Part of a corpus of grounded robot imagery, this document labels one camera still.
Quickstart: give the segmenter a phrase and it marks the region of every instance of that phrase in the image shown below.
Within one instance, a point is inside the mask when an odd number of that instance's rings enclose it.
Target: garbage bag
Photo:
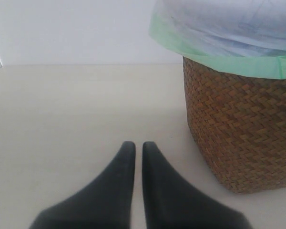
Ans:
[[[150,35],[217,71],[286,79],[286,0],[157,0]]]

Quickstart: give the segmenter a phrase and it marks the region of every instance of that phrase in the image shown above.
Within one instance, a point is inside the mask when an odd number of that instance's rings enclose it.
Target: white plastic bag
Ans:
[[[286,0],[158,0],[154,12],[213,56],[286,56]]]

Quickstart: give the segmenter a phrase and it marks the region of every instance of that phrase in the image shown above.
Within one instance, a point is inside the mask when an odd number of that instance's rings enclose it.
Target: white floor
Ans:
[[[181,65],[0,69],[0,229],[26,229],[44,208],[93,180],[124,140],[137,144],[132,228],[144,229],[141,148],[157,142],[197,188],[244,212],[256,229],[286,229],[286,188],[224,189],[186,123]]]

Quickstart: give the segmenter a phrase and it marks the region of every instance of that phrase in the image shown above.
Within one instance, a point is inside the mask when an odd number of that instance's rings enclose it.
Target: woven basket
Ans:
[[[235,193],[286,187],[286,80],[220,73],[184,58],[188,125]]]

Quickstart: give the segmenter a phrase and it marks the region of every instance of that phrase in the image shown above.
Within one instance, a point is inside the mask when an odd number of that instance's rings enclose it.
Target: wicker basket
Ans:
[[[286,187],[286,80],[220,73],[184,58],[184,87],[191,133],[226,188]]]

